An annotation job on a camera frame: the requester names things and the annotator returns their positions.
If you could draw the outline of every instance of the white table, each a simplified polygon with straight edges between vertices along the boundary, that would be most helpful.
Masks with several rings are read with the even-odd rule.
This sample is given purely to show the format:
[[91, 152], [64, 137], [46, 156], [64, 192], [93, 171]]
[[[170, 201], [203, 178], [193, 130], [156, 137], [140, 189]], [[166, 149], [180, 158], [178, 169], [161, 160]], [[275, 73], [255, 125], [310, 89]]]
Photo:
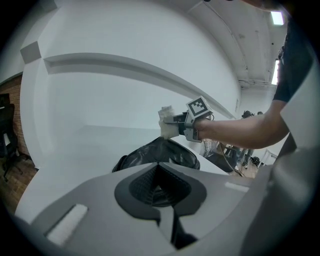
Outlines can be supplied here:
[[[31, 223], [55, 200], [91, 178], [110, 174], [122, 156], [159, 135], [160, 130], [157, 129], [84, 126], [60, 145], [33, 177], [20, 199], [15, 215]], [[185, 138], [173, 139], [183, 146], [189, 144]], [[190, 150], [197, 154], [202, 171], [227, 175]]]
[[258, 164], [258, 168], [260, 167], [261, 163], [264, 162], [264, 165], [266, 165], [269, 157], [274, 157], [275, 159], [277, 159], [278, 155], [273, 153], [272, 151], [270, 151], [269, 149], [266, 149], [264, 152], [264, 155], [262, 157], [262, 159], [260, 160], [260, 163]]

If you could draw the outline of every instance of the brick wall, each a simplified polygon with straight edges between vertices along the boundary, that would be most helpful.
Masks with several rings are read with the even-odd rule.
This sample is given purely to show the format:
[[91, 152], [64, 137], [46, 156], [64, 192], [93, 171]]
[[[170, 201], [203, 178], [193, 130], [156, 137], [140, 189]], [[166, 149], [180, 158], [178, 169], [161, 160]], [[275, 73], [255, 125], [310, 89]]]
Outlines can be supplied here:
[[18, 150], [22, 154], [30, 155], [22, 132], [20, 119], [20, 87], [22, 75], [19, 75], [0, 85], [0, 94], [9, 94], [10, 103], [14, 104], [13, 129], [18, 137]]

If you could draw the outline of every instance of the ceiling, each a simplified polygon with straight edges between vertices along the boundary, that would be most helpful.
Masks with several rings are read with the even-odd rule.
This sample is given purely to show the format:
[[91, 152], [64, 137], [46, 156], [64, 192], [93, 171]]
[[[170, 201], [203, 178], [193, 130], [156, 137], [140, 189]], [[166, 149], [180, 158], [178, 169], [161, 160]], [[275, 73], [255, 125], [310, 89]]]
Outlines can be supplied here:
[[275, 91], [275, 60], [287, 23], [273, 24], [271, 13], [240, 0], [168, 0], [195, 18], [225, 52], [243, 89]]

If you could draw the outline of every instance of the white cloth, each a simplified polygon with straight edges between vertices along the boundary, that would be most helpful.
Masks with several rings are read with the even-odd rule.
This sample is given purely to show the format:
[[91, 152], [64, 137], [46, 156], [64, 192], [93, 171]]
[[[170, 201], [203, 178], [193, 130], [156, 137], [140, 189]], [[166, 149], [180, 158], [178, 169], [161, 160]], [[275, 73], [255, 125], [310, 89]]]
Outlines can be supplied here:
[[165, 123], [164, 118], [166, 117], [173, 117], [175, 115], [175, 110], [173, 107], [170, 106], [163, 106], [161, 110], [158, 111], [160, 120], [160, 136], [163, 137], [165, 140], [171, 139], [173, 137], [179, 136], [179, 126], [177, 123]]

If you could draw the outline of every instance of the black leather bag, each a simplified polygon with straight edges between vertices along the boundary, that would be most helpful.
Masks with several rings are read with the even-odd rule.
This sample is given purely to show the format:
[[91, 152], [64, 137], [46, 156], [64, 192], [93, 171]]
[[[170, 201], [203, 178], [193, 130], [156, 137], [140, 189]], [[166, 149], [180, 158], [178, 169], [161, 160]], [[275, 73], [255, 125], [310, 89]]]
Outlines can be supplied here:
[[[173, 163], [197, 170], [200, 169], [200, 162], [194, 153], [171, 139], [167, 140], [158, 137], [129, 155], [121, 157], [112, 172], [155, 162]], [[171, 205], [159, 186], [154, 191], [152, 205], [155, 207]]]

